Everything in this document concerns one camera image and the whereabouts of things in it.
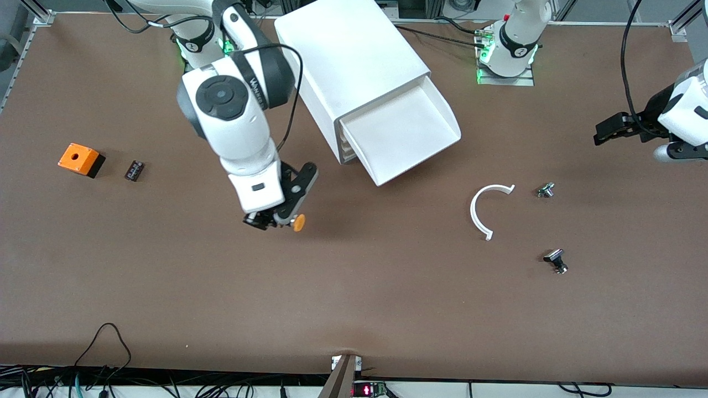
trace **screw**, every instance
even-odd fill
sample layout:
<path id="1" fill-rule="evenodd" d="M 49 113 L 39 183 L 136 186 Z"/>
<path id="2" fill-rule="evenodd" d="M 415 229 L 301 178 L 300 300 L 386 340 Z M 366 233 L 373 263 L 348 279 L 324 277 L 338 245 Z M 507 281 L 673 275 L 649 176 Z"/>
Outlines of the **screw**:
<path id="1" fill-rule="evenodd" d="M 536 192 L 536 194 L 539 198 L 543 198 L 543 197 L 552 198 L 553 191 L 551 191 L 551 189 L 553 189 L 553 187 L 555 187 L 555 186 L 556 186 L 556 184 L 554 184 L 554 183 L 548 183 L 548 184 L 542 186 L 541 188 L 539 188 L 539 190 Z"/>

